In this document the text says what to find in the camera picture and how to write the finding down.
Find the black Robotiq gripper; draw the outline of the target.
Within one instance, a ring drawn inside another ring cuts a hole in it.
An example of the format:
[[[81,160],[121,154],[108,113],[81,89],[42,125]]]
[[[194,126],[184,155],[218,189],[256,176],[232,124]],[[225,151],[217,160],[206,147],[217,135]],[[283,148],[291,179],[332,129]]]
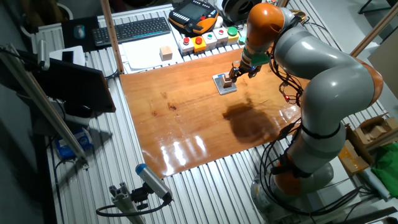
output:
[[[233,83],[236,83],[237,79],[247,74],[249,78],[255,77],[260,72],[261,66],[250,66],[242,61],[233,61],[232,69],[229,72],[229,78]]]

